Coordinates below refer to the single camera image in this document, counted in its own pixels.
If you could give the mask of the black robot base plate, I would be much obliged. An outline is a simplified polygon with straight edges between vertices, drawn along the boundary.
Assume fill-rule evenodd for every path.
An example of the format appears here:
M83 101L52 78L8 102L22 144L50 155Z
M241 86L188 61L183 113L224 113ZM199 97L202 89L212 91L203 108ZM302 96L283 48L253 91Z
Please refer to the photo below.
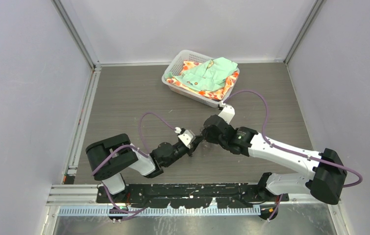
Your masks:
M276 196L260 192L256 184L129 184L112 196L115 203L134 208L205 209L214 201L220 209L249 208L265 202L276 203Z

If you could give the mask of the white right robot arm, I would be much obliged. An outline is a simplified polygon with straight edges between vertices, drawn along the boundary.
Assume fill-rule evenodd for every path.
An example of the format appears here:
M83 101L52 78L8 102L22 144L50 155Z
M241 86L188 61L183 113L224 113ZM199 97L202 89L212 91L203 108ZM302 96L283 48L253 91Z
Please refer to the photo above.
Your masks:
M260 158L293 170L290 174L263 173L257 196L263 201L285 193L310 194L317 200L336 205L340 200L347 171L338 153L326 148L309 151L280 142L264 140L256 130L233 128L218 115L209 117L202 131L209 143L218 144L235 155Z

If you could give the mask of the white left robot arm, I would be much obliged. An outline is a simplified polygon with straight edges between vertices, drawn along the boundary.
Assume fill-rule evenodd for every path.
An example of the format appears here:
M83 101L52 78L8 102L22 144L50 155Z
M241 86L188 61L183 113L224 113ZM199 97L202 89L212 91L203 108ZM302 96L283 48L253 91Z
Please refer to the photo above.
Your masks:
M191 156L203 137L185 131L178 135L178 142L163 142L149 154L133 145L127 134L119 134L86 147L86 155L92 169L92 176L101 181L105 192L116 203L127 197L126 183L121 172L131 168L146 178L163 173L184 155Z

